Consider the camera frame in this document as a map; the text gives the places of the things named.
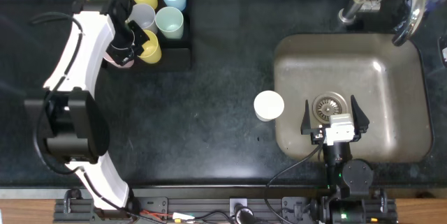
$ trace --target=faucet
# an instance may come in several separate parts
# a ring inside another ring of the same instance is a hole
[[[378,12],[381,1],[350,0],[348,7],[339,11],[338,18],[344,24],[352,24],[358,12]],[[409,17],[392,39],[395,46],[403,45],[413,35],[422,20],[424,10],[425,0],[411,0]]]

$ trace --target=countertop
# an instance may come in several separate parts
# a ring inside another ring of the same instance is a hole
[[[69,13],[73,0],[0,0],[0,187],[80,186],[46,170],[31,143],[23,100],[56,66],[69,22],[30,27],[46,11]],[[130,186],[255,186],[292,165],[275,140],[274,121],[256,118],[253,101],[274,90],[278,42],[297,33],[394,33],[404,0],[343,27],[348,0],[188,0],[193,65],[176,73],[101,70],[96,101],[110,127],[110,156]],[[420,50],[433,147],[419,163],[373,163],[376,186],[447,184],[447,70],[437,38],[447,7],[430,13],[412,38]],[[322,163],[304,163],[278,184],[325,186]]]

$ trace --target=wooden table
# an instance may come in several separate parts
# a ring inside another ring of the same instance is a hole
[[[54,200],[0,200],[3,224],[51,224]],[[447,223],[447,199],[397,200],[400,224]]]

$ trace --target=sink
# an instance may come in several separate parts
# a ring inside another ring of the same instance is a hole
[[[386,34],[294,35],[274,59],[274,89],[285,104],[276,138],[288,156],[304,158],[316,146],[300,125],[309,101],[312,127],[331,114],[351,113],[351,95],[369,118],[368,131],[351,143],[354,158],[417,162],[432,146],[419,52]]]

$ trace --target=drain strainer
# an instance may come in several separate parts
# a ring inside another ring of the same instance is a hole
[[[331,115],[346,113],[347,104],[342,96],[328,91],[315,98],[313,109],[314,116],[321,123],[328,124]]]

